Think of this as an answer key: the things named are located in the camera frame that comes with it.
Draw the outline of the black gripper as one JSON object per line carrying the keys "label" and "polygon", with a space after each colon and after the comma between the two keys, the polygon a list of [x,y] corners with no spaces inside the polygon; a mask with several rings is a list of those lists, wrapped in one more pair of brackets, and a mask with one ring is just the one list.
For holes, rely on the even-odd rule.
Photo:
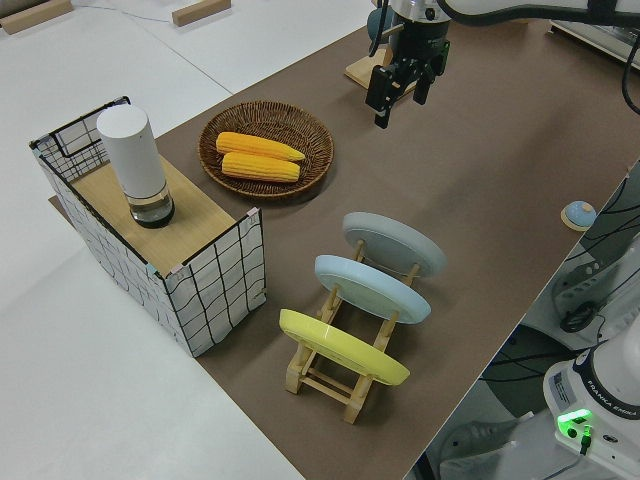
{"label": "black gripper", "polygon": [[413,100],[419,105],[426,103],[436,76],[444,73],[449,49],[448,21],[424,23],[394,19],[391,29],[391,62],[373,67],[365,99],[375,111],[375,125],[382,129],[388,127],[393,105],[415,80],[415,71],[422,67]]}

